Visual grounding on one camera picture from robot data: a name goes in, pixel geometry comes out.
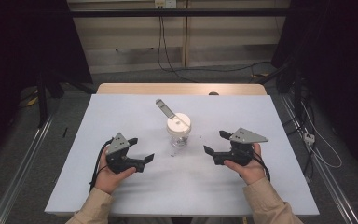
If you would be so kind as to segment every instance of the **hand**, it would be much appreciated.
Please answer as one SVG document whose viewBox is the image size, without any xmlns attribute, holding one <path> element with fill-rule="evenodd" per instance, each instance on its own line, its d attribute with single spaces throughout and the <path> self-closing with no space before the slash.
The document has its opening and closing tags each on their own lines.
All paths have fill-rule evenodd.
<svg viewBox="0 0 358 224">
<path fill-rule="evenodd" d="M 258 143 L 253 144 L 254 151 L 261 156 L 261 147 Z M 251 185 L 266 176 L 263 166 L 255 160 L 251 160 L 246 166 L 241 166 L 234 161 L 225 160 L 226 167 L 241 175 L 246 184 Z"/>
<path fill-rule="evenodd" d="M 103 168 L 101 172 L 97 176 L 97 180 L 95 182 L 95 188 L 100 189 L 108 194 L 112 194 L 113 191 L 118 187 L 120 182 L 125 178 L 129 177 L 133 173 L 136 172 L 135 167 L 131 167 L 120 174 L 115 174 L 113 171 L 107 167 L 106 162 L 106 150 L 107 147 L 103 150 L 103 153 L 100 158 L 100 166 L 99 169 Z"/>
</svg>

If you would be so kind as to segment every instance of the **black cable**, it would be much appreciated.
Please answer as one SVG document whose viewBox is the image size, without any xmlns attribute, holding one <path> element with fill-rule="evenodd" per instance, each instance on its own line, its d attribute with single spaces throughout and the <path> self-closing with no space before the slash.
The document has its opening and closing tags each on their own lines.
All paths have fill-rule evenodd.
<svg viewBox="0 0 358 224">
<path fill-rule="evenodd" d="M 277 0 L 274 0 L 274 8 L 277 8 Z M 281 31 L 279 30 L 279 25 L 278 25 L 278 20 L 277 20 L 277 17 L 275 16 L 275 24 L 277 25 L 277 31 L 278 31 L 278 34 L 279 36 L 281 36 Z"/>
<path fill-rule="evenodd" d="M 249 80 L 248 83 L 252 83 L 252 81 L 253 81 L 253 79 L 254 79 L 254 77 L 255 77 L 255 73 L 254 73 L 254 71 L 253 71 L 253 65 L 251 65 L 251 75 L 252 75 L 251 80 Z"/>
<path fill-rule="evenodd" d="M 309 108 L 310 108 L 310 113 L 311 113 L 311 123 L 313 124 L 313 125 L 310 125 L 310 129 L 311 129 L 311 131 L 310 131 L 310 133 L 312 133 L 313 135 L 315 135 L 315 129 L 313 128 L 313 126 L 315 126 L 316 124 L 315 124 L 315 112 L 313 111 L 313 108 L 312 108 L 312 105 L 310 104 L 309 105 Z"/>
<path fill-rule="evenodd" d="M 264 171 L 266 173 L 266 177 L 268 179 L 268 181 L 271 181 L 271 176 L 269 174 L 269 169 L 267 168 L 266 164 L 263 162 L 263 160 L 261 159 L 261 157 L 259 156 L 260 160 L 258 158 L 256 158 L 255 156 L 252 156 L 252 159 L 257 161 L 258 163 L 260 163 L 260 165 L 263 166 Z"/>
<path fill-rule="evenodd" d="M 252 151 L 253 151 L 253 154 L 252 154 L 252 156 L 251 156 L 251 155 L 249 155 L 248 153 L 246 153 L 246 152 L 244 152 L 244 151 L 236 150 L 236 152 L 240 152 L 240 154 L 242 154 L 242 155 L 245 156 L 245 157 L 250 157 L 250 158 L 252 158 L 252 160 L 257 161 L 261 166 L 263 166 L 264 172 L 266 173 L 266 177 L 267 177 L 268 181 L 271 181 L 271 176 L 270 176 L 270 174 L 269 174 L 269 168 L 267 168 L 267 166 L 266 166 L 266 164 L 264 163 L 264 161 L 263 161 L 263 159 L 261 158 L 261 156 L 260 156 L 259 154 L 257 154 L 253 149 L 252 149 Z"/>
<path fill-rule="evenodd" d="M 293 122 L 293 120 L 295 120 L 295 119 L 297 119 L 297 116 L 294 116 L 292 119 L 285 121 L 284 123 L 282 123 L 282 126 L 284 127 L 284 126 L 288 125 L 289 123 Z"/>
<path fill-rule="evenodd" d="M 329 6 L 330 6 L 330 2 L 331 2 L 331 0 L 328 0 L 328 2 L 327 2 L 327 4 L 326 4 L 326 8 L 324 9 L 324 13 L 321 15 L 321 17 L 320 17 L 319 20 L 318 20 L 318 23 L 320 22 L 321 24 L 318 25 L 319 31 L 318 31 L 318 34 L 316 35 L 316 38 L 315 38 L 315 41 L 314 41 L 313 45 L 316 45 L 316 43 L 318 42 L 319 37 L 320 37 L 320 35 L 321 35 L 321 31 L 322 31 L 322 29 L 324 28 L 324 21 L 325 21 L 325 18 L 326 18 L 326 15 L 327 15 L 327 11 L 328 11 Z"/>
<path fill-rule="evenodd" d="M 313 143 L 312 145 L 312 152 L 310 153 L 311 155 L 313 154 L 313 152 L 315 151 L 315 146 L 316 146 L 316 142 Z M 313 178 L 313 160 L 310 161 L 310 178 Z"/>
<path fill-rule="evenodd" d="M 113 139 L 105 142 L 105 144 L 103 144 L 103 147 L 100 150 L 100 153 L 98 154 L 98 158 L 97 161 L 95 162 L 95 167 L 94 167 L 94 172 L 92 173 L 92 179 L 91 182 L 89 182 L 89 191 L 92 190 L 92 188 L 94 188 L 95 186 L 95 182 L 97 181 L 97 176 L 98 174 L 101 172 L 101 170 L 103 168 L 105 168 L 106 166 L 104 166 L 103 168 L 101 168 L 100 170 L 98 170 L 98 165 L 100 164 L 100 159 L 101 159 L 101 155 L 103 154 L 103 150 L 106 148 L 107 145 L 111 144 L 113 141 Z"/>
<path fill-rule="evenodd" d="M 292 130 L 290 133 L 287 133 L 286 136 L 290 136 L 292 135 L 293 133 L 296 133 L 298 131 L 300 131 L 303 127 L 304 127 L 304 124 L 305 122 L 304 121 L 301 121 L 300 125 L 298 126 L 298 128 Z"/>
<path fill-rule="evenodd" d="M 163 67 L 161 66 L 160 61 L 159 61 L 159 50 L 160 50 L 160 48 L 161 48 L 161 36 L 162 36 L 163 41 L 164 41 L 165 56 L 167 57 L 167 62 L 168 62 L 168 65 L 170 66 L 171 70 L 167 70 L 167 69 L 163 68 Z M 180 76 L 180 75 L 177 74 L 176 71 L 172 68 L 171 62 L 170 62 L 170 58 L 168 57 L 167 43 L 166 43 L 166 41 L 165 41 L 164 19 L 163 19 L 162 17 L 159 17 L 158 65 L 159 65 L 159 67 L 160 67 L 163 71 L 173 72 L 177 77 L 179 77 L 179 78 L 181 78 L 181 79 L 183 79 L 183 80 L 190 81 L 190 82 L 194 82 L 194 83 L 199 83 L 198 81 L 192 80 L 192 79 L 190 79 L 190 78 L 186 78 L 186 77 Z"/>
<path fill-rule="evenodd" d="M 160 53 L 160 48 L 161 48 L 161 38 L 163 39 L 163 42 L 164 42 L 165 55 L 166 55 L 166 58 L 167 58 L 167 61 L 168 61 L 168 65 L 170 66 L 170 69 L 163 68 L 162 65 L 161 65 L 160 59 L 159 59 L 159 53 Z M 247 68 L 251 68 L 251 70 L 252 70 L 252 79 L 251 79 L 251 81 L 252 81 L 253 78 L 254 78 L 254 76 L 255 76 L 254 71 L 253 71 L 253 66 L 255 66 L 255 65 L 257 65 L 257 64 L 261 64 L 261 63 L 269 63 L 269 64 L 271 64 L 271 62 L 265 61 L 265 62 L 253 63 L 253 64 L 251 64 L 251 65 L 247 65 L 247 66 L 244 66 L 244 67 L 241 67 L 241 68 L 224 69 L 224 70 L 219 70 L 219 69 L 207 69 L 207 68 L 182 68 L 182 69 L 173 69 L 173 68 L 172 68 L 172 65 L 171 65 L 171 62 L 170 62 L 170 58 L 169 58 L 169 56 L 168 56 L 167 43 L 166 43 L 166 40 L 165 40 L 164 19 L 163 19 L 162 17 L 159 17 L 158 66 L 160 67 L 160 69 L 161 69 L 162 71 L 165 71 L 165 72 L 174 72 L 175 75 L 176 75 L 177 77 L 181 78 L 181 79 L 198 83 L 198 82 L 195 81 L 195 80 L 192 80 L 192 79 L 189 79 L 189 78 L 186 78 L 186 77 L 181 77 L 181 76 L 180 76 L 179 74 L 177 74 L 176 72 L 180 72 L 180 71 L 235 72 L 235 71 L 240 71 L 240 70 L 244 70 L 244 69 L 247 69 Z"/>
</svg>

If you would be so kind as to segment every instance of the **table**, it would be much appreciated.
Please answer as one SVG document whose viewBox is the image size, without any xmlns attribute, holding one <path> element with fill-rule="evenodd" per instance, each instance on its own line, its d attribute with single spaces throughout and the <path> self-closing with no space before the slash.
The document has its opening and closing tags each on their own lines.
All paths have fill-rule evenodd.
<svg viewBox="0 0 358 224">
<path fill-rule="evenodd" d="M 242 127 L 269 139 L 261 146 L 271 183 L 294 213 L 318 215 L 275 107 L 263 90 L 260 85 L 244 84 L 101 85 L 91 97 L 45 211 L 66 216 L 81 207 L 102 144 L 121 132 L 127 139 L 139 139 L 130 148 L 130 158 L 155 153 L 155 159 L 115 191 L 112 216 L 250 216 L 252 211 L 242 194 L 243 180 L 227 167 L 214 165 L 203 151 L 203 145 L 228 151 L 229 142 L 220 138 L 218 131 L 233 133 Z M 210 91 L 220 95 L 202 95 Z M 166 117 L 155 105 L 158 98 L 173 112 L 186 112 L 192 119 L 188 146 L 174 157 L 165 130 Z"/>
</svg>

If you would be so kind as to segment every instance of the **forearm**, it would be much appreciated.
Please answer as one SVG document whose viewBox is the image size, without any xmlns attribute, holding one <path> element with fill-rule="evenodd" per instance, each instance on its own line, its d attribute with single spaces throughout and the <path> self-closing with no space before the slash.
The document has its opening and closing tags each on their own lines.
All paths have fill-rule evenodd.
<svg viewBox="0 0 358 224">
<path fill-rule="evenodd" d="M 265 177 L 243 188 L 243 193 L 253 210 L 255 223 L 302 223 Z"/>
<path fill-rule="evenodd" d="M 99 189 L 92 189 L 82 208 L 66 223 L 107 223 L 113 197 Z"/>
</svg>

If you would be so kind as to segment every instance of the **wire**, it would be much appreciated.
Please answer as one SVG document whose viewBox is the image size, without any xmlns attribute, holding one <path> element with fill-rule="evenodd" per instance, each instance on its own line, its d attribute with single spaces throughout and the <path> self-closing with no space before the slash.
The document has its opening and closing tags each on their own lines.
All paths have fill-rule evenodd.
<svg viewBox="0 0 358 224">
<path fill-rule="evenodd" d="M 101 168 L 100 170 L 98 170 L 98 166 L 99 166 L 99 164 L 100 164 L 100 159 L 101 159 L 101 155 L 103 154 L 103 150 L 105 149 L 105 147 L 106 147 L 107 145 L 111 144 L 112 141 L 113 141 L 113 139 L 111 139 L 111 140 L 105 142 L 105 143 L 103 144 L 103 147 L 102 147 L 101 150 L 100 150 L 100 153 L 98 154 L 97 161 L 95 162 L 94 172 L 92 173 L 92 179 L 91 179 L 91 182 L 89 182 L 89 191 L 91 191 L 92 188 L 94 188 L 95 182 L 97 181 L 97 176 L 98 176 L 98 174 L 101 172 L 101 170 L 102 170 L 103 168 L 106 167 L 106 166 L 104 166 L 103 168 Z"/>
<path fill-rule="evenodd" d="M 304 122 L 301 123 L 300 126 L 298 126 L 298 128 L 292 130 L 290 133 L 287 133 L 286 136 L 290 136 L 290 135 L 292 135 L 293 133 L 296 133 L 296 132 L 300 131 L 300 130 L 303 128 L 303 126 L 304 126 Z"/>
<path fill-rule="evenodd" d="M 161 62 L 160 62 L 160 59 L 159 59 L 159 54 L 160 54 L 160 49 L 161 49 L 161 38 L 162 38 L 162 41 L 163 41 L 163 43 L 164 43 L 165 56 L 166 56 L 166 58 L 167 58 L 167 62 L 168 62 L 168 65 L 169 65 L 170 69 L 166 69 L 166 68 L 162 67 Z M 177 72 L 180 72 L 180 71 L 235 72 L 235 71 L 240 71 L 240 70 L 244 70 L 244 69 L 247 69 L 247 68 L 251 68 L 252 79 L 249 81 L 249 83 L 251 83 L 251 81 L 253 80 L 253 78 L 254 78 L 254 76 L 255 76 L 254 71 L 253 71 L 253 67 L 254 67 L 255 65 L 258 65 L 258 64 L 261 64 L 261 63 L 269 63 L 269 64 L 271 64 L 271 62 L 263 61 L 263 62 L 253 63 L 253 64 L 251 64 L 251 65 L 246 65 L 246 66 L 241 67 L 241 68 L 233 68 L 233 69 L 208 69 L 208 68 L 181 68 L 181 69 L 173 69 L 173 67 L 172 67 L 172 65 L 171 65 L 170 58 L 169 58 L 169 56 L 168 56 L 167 43 L 166 43 L 166 40 L 165 40 L 164 19 L 163 19 L 162 17 L 159 17 L 158 66 L 160 67 L 160 69 L 161 69 L 162 71 L 165 71 L 165 72 L 174 72 L 175 75 L 176 75 L 177 77 L 181 78 L 181 79 L 198 83 L 198 81 L 195 81 L 195 80 L 192 80 L 192 79 L 189 79 L 189 78 L 180 76 L 179 74 L 177 74 Z"/>
<path fill-rule="evenodd" d="M 277 8 L 277 0 L 274 0 L 274 8 Z M 281 31 L 279 29 L 279 25 L 278 25 L 278 20 L 277 20 L 277 17 L 275 16 L 275 24 L 277 25 L 277 31 L 278 31 L 278 34 L 279 36 L 281 36 Z"/>
<path fill-rule="evenodd" d="M 304 104 L 301 102 L 302 106 L 304 107 L 304 111 L 307 114 L 308 119 L 310 120 L 310 114 L 307 111 L 307 108 L 304 106 Z M 306 143 L 310 146 L 310 150 L 314 153 L 315 157 L 318 158 L 320 161 L 322 161 L 324 164 L 326 164 L 327 166 L 330 166 L 332 168 L 339 168 L 342 166 L 342 160 L 339 157 L 338 153 L 334 150 L 334 148 L 322 137 L 322 135 L 318 132 L 318 130 L 316 129 L 316 127 L 313 125 L 313 123 L 311 122 L 310 125 L 312 125 L 313 130 L 325 141 L 325 143 L 330 146 L 330 148 L 333 150 L 333 152 L 337 155 L 338 159 L 339 159 L 339 165 L 332 165 L 330 163 L 328 163 L 327 161 L 325 161 L 321 156 L 319 156 L 314 149 L 312 148 L 312 146 L 310 145 L 310 143 Z"/>
<path fill-rule="evenodd" d="M 161 48 L 161 37 L 163 38 L 163 41 L 164 41 L 165 55 L 166 55 L 166 57 L 167 57 L 168 65 L 170 66 L 171 70 L 167 70 L 167 69 L 163 68 L 163 67 L 161 66 L 160 61 L 159 61 L 159 50 L 160 50 L 160 48 Z M 179 78 L 181 78 L 181 79 L 183 79 L 183 80 L 187 80 L 187 81 L 190 81 L 190 82 L 198 83 L 198 81 L 195 81 L 195 80 L 193 80 L 193 79 L 180 76 L 179 74 L 177 74 L 177 71 L 175 71 L 175 70 L 172 68 L 171 62 L 170 62 L 170 58 L 168 57 L 167 43 L 166 43 L 166 41 L 165 41 L 164 19 L 163 19 L 162 17 L 159 17 L 158 65 L 159 65 L 159 67 L 160 67 L 163 71 L 173 72 L 177 77 L 179 77 Z"/>
<path fill-rule="evenodd" d="M 307 145 L 306 145 L 305 141 L 302 141 L 302 143 L 304 144 L 305 149 L 307 149 Z M 316 146 L 316 142 L 313 143 L 312 149 L 315 149 L 315 146 Z M 312 151 L 306 150 L 306 151 L 307 151 L 307 154 L 308 154 L 308 158 L 307 158 L 307 163 L 306 163 L 306 165 L 305 165 L 305 167 L 303 169 L 303 175 L 305 175 L 305 173 L 307 172 L 308 164 L 310 163 L 310 167 L 311 167 L 310 178 L 313 178 L 313 161 L 311 159 L 311 156 L 314 154 L 313 153 L 314 150 L 312 150 Z"/>
<path fill-rule="evenodd" d="M 284 123 L 282 123 L 282 126 L 284 127 L 284 126 L 288 125 L 290 122 L 293 122 L 293 120 L 295 120 L 295 119 L 298 119 L 298 117 L 294 116 L 292 119 L 285 121 Z"/>
<path fill-rule="evenodd" d="M 314 45 L 316 45 L 316 43 L 318 42 L 319 37 L 320 37 L 320 35 L 321 35 L 321 31 L 322 31 L 322 29 L 324 28 L 324 21 L 325 21 L 325 18 L 326 18 L 326 15 L 327 15 L 327 11 L 328 11 L 329 6 L 330 6 L 330 2 L 331 2 L 331 0 L 329 0 L 329 1 L 327 2 L 327 4 L 326 4 L 326 9 L 324 10 L 323 17 L 321 16 L 321 20 L 322 20 L 321 23 L 322 23 L 322 24 L 319 25 L 319 31 L 318 31 L 318 35 L 317 35 L 316 38 L 315 38 L 315 42 L 313 43 Z"/>
<path fill-rule="evenodd" d="M 260 159 L 256 158 L 255 156 L 252 156 L 252 159 L 257 161 L 260 165 L 263 166 L 268 181 L 271 181 L 271 176 L 269 174 L 269 169 L 267 168 L 266 164 L 263 162 L 263 159 L 261 159 L 261 156 L 258 155 L 257 153 L 254 152 L 254 154 L 256 154 Z"/>
</svg>

